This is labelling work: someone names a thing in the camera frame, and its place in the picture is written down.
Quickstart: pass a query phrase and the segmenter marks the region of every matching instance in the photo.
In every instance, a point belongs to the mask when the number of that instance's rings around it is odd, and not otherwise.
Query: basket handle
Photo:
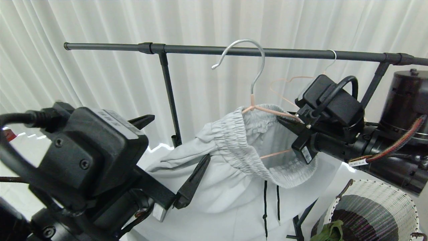
[[[412,237],[424,237],[423,239],[422,239],[422,241],[428,241],[428,238],[427,238],[427,235],[426,234],[424,234],[424,233],[421,233],[421,232],[414,232],[414,233],[412,233],[411,234],[412,235]]]

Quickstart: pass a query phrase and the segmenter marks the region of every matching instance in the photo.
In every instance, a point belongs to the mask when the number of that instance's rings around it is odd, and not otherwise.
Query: clothing rack
[[[208,54],[221,55],[226,47],[216,46],[192,46],[192,45],[167,45],[160,43],[144,42],[139,44],[104,44],[104,43],[64,43],[66,50],[115,50],[115,51],[138,51],[144,54],[158,54],[160,65],[162,66],[163,79],[165,81],[166,93],[168,96],[169,107],[174,124],[175,135],[171,136],[174,147],[182,144],[180,128],[178,126],[177,110],[175,107],[174,95],[171,85],[171,76],[168,69],[167,54]],[[266,57],[279,58],[306,58],[306,59],[337,59],[337,60],[354,60],[378,62],[379,65],[374,73],[372,81],[367,88],[366,93],[361,100],[365,108],[373,96],[380,80],[385,75],[388,67],[392,65],[424,65],[428,66],[428,58],[414,57],[405,53],[368,53],[352,51],[335,51],[331,50],[309,50],[309,49],[281,49],[281,48],[263,48]],[[257,48],[237,48],[233,47],[227,55],[234,56],[261,56]],[[299,218],[297,215],[293,218],[296,235],[289,235],[288,238],[303,241],[301,225],[308,213],[314,206],[312,203]]]

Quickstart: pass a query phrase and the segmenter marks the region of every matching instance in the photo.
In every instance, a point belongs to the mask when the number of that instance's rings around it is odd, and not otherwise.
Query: white backdrop
[[[227,46],[241,38],[266,48],[405,52],[428,57],[428,1],[0,1],[1,113],[49,107],[63,100],[75,107],[111,109],[127,119],[155,114],[145,130],[151,146],[171,145],[174,134],[157,55],[120,51],[66,51],[64,42]],[[259,59],[169,54],[172,87],[183,141],[203,124],[249,104]],[[269,90],[269,83],[295,75],[318,75],[331,60],[267,58],[256,101],[295,107]],[[377,63],[336,61],[327,75],[355,75],[360,99]],[[392,73],[390,67],[366,118],[377,121]],[[309,79],[275,83],[294,99]]]

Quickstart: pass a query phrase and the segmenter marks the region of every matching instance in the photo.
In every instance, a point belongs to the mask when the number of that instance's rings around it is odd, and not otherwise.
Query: hanger bar
[[[146,54],[158,54],[159,52],[171,54],[208,54],[221,55],[226,47],[215,46],[192,46],[192,45],[166,45],[156,43],[140,44],[103,44],[103,43],[64,43],[67,50],[118,50],[118,51],[140,51]],[[263,48],[266,57],[282,58],[308,58],[308,59],[334,59],[334,53],[330,50],[309,49],[281,49]],[[403,53],[368,53],[352,51],[335,51],[338,60],[355,60],[391,63],[393,65],[424,65],[428,66],[427,58],[413,57]],[[260,56],[257,48],[231,48],[227,55],[235,56]]]

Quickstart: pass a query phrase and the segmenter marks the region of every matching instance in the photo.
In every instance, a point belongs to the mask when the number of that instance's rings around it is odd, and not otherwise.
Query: white woven basket
[[[419,232],[413,200],[395,187],[372,180],[351,179],[319,222],[328,224],[339,216],[347,220],[350,225],[346,228],[352,233],[371,230],[379,240],[414,241],[414,233]]]

